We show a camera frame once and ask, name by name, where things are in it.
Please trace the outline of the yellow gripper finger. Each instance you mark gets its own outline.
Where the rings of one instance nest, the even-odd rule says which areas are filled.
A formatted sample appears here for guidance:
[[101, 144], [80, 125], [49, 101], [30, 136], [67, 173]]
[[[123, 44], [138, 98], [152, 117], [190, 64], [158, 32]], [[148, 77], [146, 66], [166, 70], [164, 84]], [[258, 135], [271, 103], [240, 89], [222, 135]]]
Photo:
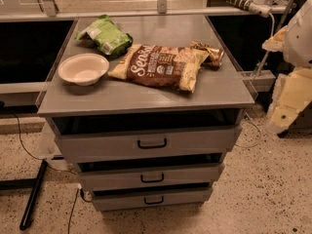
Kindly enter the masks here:
[[312, 102], [312, 69], [296, 67], [289, 75], [280, 74], [275, 82], [266, 131], [280, 134]]
[[283, 52], [287, 29], [288, 27], [284, 26], [278, 30], [273, 36], [264, 41], [262, 48], [268, 52]]

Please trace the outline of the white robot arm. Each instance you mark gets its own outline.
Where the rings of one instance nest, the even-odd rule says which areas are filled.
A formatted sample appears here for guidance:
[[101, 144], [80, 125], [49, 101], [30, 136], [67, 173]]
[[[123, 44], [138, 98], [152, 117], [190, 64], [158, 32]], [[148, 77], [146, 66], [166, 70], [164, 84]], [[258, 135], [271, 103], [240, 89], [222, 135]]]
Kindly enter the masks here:
[[306, 0], [289, 23], [267, 39], [262, 48], [282, 52], [284, 61], [294, 66], [279, 96], [273, 98], [268, 116], [267, 131], [279, 134], [312, 102], [312, 0]]

